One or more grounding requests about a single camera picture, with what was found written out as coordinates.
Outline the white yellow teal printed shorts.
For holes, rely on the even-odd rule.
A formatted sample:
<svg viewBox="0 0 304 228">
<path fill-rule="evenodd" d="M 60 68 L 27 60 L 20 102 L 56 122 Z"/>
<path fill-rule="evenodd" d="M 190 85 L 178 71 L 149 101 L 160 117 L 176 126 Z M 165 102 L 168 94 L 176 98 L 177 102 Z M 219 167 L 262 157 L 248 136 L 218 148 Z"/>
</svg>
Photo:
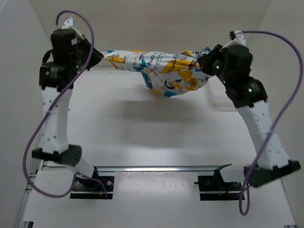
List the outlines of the white yellow teal printed shorts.
<svg viewBox="0 0 304 228">
<path fill-rule="evenodd" d="M 103 51 L 103 60 L 117 70 L 140 73 L 148 89 L 164 97 L 202 88 L 211 76 L 201 71 L 198 58 L 211 52 L 185 50 L 180 54 L 142 50 Z"/>
</svg>

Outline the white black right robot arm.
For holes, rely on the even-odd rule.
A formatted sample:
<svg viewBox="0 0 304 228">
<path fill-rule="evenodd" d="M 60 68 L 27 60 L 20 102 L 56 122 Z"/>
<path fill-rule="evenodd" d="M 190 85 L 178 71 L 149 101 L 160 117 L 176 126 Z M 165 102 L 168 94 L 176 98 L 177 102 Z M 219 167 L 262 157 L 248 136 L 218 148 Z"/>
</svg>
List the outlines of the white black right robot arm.
<svg viewBox="0 0 304 228">
<path fill-rule="evenodd" d="M 252 59 L 246 46 L 218 44 L 199 57 L 198 64 L 203 73 L 221 81 L 246 124 L 257 156 L 252 165 L 243 167 L 241 176 L 249 185 L 259 188 L 300 170 L 301 165 L 288 156 L 272 129 L 267 93 L 262 82 L 250 74 Z"/>
</svg>

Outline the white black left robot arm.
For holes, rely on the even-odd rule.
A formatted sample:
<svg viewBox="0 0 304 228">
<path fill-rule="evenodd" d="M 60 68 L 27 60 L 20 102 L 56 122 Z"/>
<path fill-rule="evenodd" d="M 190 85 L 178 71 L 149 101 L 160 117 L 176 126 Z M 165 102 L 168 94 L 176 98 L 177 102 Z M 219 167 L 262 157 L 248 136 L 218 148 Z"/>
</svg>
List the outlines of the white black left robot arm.
<svg viewBox="0 0 304 228">
<path fill-rule="evenodd" d="M 67 119 L 75 79 L 79 73 L 99 63 L 103 55 L 72 28 L 53 31 L 51 43 L 52 49 L 43 57 L 39 70 L 43 113 L 47 118 L 42 125 L 39 146 L 31 156 L 82 174 L 84 186 L 95 190 L 100 183 L 97 168 L 83 158 L 81 146 L 69 144 Z"/>
</svg>

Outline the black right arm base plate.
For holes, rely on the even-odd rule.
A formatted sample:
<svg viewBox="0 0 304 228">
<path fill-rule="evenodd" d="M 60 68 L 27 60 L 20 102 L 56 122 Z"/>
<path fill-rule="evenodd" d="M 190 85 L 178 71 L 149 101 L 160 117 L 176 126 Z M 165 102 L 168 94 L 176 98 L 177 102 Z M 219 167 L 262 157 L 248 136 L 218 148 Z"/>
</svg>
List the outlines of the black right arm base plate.
<svg viewBox="0 0 304 228">
<path fill-rule="evenodd" d="M 199 186 L 200 201 L 238 200 L 242 187 L 240 182 L 217 183 L 213 176 L 198 176 L 194 184 Z"/>
</svg>

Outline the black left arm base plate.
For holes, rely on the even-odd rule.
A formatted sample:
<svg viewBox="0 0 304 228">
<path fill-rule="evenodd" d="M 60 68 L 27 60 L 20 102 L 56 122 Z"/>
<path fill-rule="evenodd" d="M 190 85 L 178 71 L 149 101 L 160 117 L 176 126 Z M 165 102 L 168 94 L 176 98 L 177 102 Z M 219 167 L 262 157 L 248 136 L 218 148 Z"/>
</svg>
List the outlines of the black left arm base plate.
<svg viewBox="0 0 304 228">
<path fill-rule="evenodd" d="M 69 197 L 81 200 L 111 200 L 114 191 L 114 176 L 99 176 L 98 178 L 103 186 L 99 182 L 90 182 L 90 180 L 76 177 Z"/>
</svg>

